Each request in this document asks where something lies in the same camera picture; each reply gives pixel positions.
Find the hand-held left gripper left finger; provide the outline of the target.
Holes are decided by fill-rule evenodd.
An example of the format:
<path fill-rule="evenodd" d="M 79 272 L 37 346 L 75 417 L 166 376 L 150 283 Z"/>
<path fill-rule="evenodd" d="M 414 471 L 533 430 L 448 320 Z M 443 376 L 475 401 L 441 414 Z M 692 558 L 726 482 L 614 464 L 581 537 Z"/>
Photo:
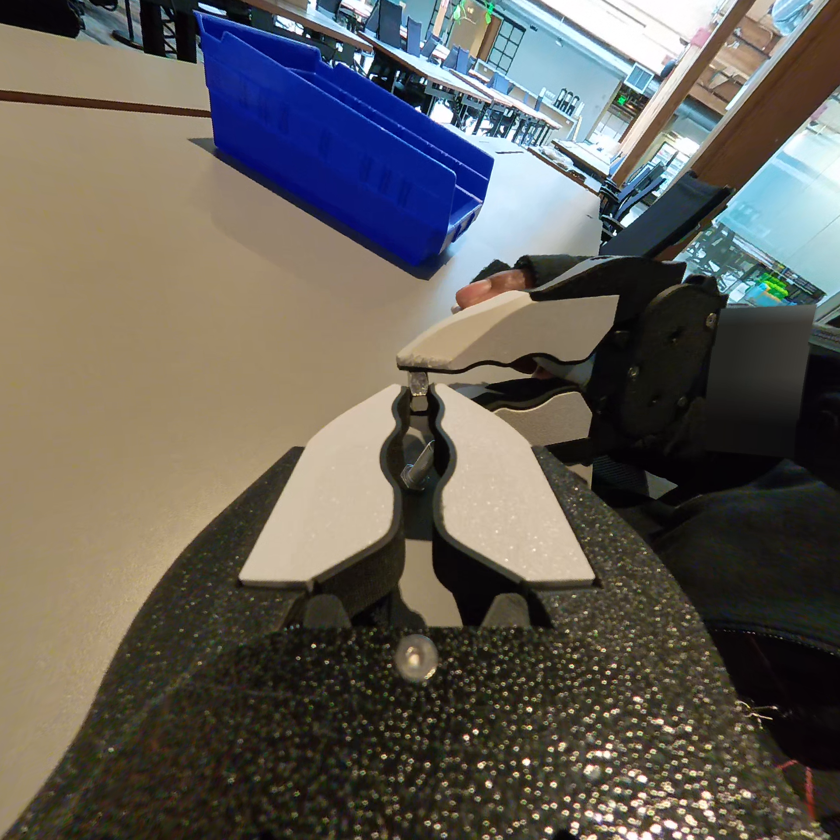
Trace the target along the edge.
<path fill-rule="evenodd" d="M 239 572 L 242 585 L 315 590 L 396 535 L 387 449 L 405 404 L 406 388 L 388 385 L 310 438 Z"/>

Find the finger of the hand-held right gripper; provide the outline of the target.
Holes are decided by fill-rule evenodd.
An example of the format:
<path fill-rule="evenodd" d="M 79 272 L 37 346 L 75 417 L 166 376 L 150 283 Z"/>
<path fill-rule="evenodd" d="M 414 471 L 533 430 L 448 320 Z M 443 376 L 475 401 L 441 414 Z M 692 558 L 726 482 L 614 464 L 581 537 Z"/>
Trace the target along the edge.
<path fill-rule="evenodd" d="M 536 301 L 508 291 L 452 314 L 401 349 L 404 371 L 459 373 L 529 356 L 584 361 L 614 324 L 618 296 Z"/>
<path fill-rule="evenodd" d="M 469 399 L 496 414 L 530 445 L 563 445 L 587 439 L 592 410 L 573 384 L 489 384 Z"/>

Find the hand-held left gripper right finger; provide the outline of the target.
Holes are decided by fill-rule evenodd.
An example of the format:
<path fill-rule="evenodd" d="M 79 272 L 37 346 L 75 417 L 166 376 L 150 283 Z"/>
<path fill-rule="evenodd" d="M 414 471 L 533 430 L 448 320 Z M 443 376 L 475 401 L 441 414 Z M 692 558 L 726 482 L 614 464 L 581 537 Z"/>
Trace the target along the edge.
<path fill-rule="evenodd" d="M 445 464 L 434 494 L 444 542 L 529 589 L 592 586 L 593 568 L 529 441 L 449 385 L 432 385 L 429 402 Z"/>

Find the metal bolt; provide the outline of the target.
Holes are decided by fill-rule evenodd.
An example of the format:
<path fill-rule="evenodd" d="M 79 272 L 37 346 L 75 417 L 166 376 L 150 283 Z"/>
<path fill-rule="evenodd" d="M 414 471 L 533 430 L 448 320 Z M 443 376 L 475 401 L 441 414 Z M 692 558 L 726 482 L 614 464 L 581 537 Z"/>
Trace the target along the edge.
<path fill-rule="evenodd" d="M 407 463 L 400 475 L 401 487 L 410 493 L 421 493 L 438 479 L 435 465 L 435 442 L 429 440 L 413 462 Z"/>

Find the person's right hand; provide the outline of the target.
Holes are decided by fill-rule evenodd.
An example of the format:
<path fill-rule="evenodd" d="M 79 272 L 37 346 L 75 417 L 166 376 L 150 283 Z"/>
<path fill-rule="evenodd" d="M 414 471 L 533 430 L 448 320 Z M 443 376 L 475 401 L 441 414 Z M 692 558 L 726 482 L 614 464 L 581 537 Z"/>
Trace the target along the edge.
<path fill-rule="evenodd" d="M 586 259 L 586 256 L 575 255 L 525 255 L 511 266 L 494 260 L 471 283 L 457 291 L 456 311 L 473 307 L 508 291 L 538 288 Z"/>

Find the black office chair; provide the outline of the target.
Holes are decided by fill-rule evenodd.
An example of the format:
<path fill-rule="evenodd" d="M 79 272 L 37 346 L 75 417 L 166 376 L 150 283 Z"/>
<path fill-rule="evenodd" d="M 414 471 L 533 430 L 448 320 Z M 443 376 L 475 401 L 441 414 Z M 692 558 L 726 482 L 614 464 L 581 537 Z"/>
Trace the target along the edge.
<path fill-rule="evenodd" d="M 734 190 L 703 182 L 689 170 L 640 217 L 601 245 L 600 256 L 660 259 L 726 206 Z"/>

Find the glass partition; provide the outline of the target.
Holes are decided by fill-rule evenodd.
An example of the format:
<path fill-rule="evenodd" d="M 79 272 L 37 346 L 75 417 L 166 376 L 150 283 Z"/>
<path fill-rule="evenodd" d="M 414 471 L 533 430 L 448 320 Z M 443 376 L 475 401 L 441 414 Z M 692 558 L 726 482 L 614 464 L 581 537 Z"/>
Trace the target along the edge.
<path fill-rule="evenodd" d="M 732 306 L 821 305 L 839 289 L 839 91 L 679 254 Z"/>

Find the person's black jacket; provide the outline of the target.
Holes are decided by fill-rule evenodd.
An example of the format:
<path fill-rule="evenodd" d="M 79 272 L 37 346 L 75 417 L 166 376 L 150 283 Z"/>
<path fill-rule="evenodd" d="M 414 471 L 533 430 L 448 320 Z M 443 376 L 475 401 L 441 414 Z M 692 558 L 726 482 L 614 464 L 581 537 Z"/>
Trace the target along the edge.
<path fill-rule="evenodd" d="M 596 472 L 595 492 L 688 595 L 777 768 L 838 838 L 838 491 L 789 461 L 679 505 L 620 475 Z"/>

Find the row of office tables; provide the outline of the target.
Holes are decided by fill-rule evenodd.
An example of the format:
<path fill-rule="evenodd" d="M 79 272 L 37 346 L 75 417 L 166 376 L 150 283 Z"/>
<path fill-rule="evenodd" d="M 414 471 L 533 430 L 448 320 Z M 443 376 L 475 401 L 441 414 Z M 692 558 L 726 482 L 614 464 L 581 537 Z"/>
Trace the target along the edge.
<path fill-rule="evenodd" d="M 367 72 L 371 81 L 410 106 L 420 108 L 426 115 L 431 113 L 437 100 L 447 102 L 452 112 L 451 123 L 457 129 L 463 129 L 464 118 L 472 114 L 475 117 L 474 133 L 488 120 L 490 137 L 507 137 L 515 129 L 513 142 L 542 144 L 550 131 L 560 127 L 549 116 L 533 111 L 500 91 L 480 85 L 473 77 L 437 65 L 423 56 L 414 56 L 366 30 L 355 34 L 319 10 L 303 11 L 285 2 L 254 1 L 247 5 L 351 47 L 353 53 L 372 53 L 374 60 Z"/>

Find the blue plastic bin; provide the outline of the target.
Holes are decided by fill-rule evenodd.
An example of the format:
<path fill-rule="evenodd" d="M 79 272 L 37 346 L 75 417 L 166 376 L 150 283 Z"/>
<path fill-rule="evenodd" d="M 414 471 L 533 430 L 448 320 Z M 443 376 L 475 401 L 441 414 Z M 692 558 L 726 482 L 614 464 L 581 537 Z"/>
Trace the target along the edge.
<path fill-rule="evenodd" d="M 194 16 L 220 153 L 413 266 L 476 221 L 491 154 L 313 45 Z"/>

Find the thick wooden column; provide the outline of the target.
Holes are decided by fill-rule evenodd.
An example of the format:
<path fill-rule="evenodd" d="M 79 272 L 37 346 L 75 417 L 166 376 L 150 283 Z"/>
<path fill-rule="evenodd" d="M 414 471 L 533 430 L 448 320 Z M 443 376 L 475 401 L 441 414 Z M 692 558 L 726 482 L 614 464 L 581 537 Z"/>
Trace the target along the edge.
<path fill-rule="evenodd" d="M 678 175 L 743 188 L 839 85 L 839 1 L 815 3 Z"/>

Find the thin wooden column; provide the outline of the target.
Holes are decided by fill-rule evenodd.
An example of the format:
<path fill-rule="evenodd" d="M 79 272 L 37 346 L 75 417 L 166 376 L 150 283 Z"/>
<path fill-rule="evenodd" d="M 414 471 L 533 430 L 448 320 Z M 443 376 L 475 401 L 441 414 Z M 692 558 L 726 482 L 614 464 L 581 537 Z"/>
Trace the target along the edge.
<path fill-rule="evenodd" d="M 656 93 L 648 100 L 622 141 L 619 150 L 621 164 L 612 176 L 616 185 L 621 186 L 627 181 L 646 150 L 752 5 L 753 1 L 732 2 L 719 23 L 704 34 L 696 34 L 691 40 L 675 69 L 659 84 Z"/>

